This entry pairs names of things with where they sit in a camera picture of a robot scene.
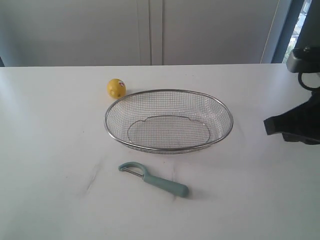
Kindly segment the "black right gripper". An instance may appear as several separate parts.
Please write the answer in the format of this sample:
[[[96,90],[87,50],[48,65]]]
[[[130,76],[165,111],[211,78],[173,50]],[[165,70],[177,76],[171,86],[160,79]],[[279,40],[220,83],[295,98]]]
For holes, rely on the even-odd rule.
[[[312,91],[308,101],[263,123],[268,135],[282,133],[285,142],[319,145],[319,140],[304,136],[320,135],[320,92]]]

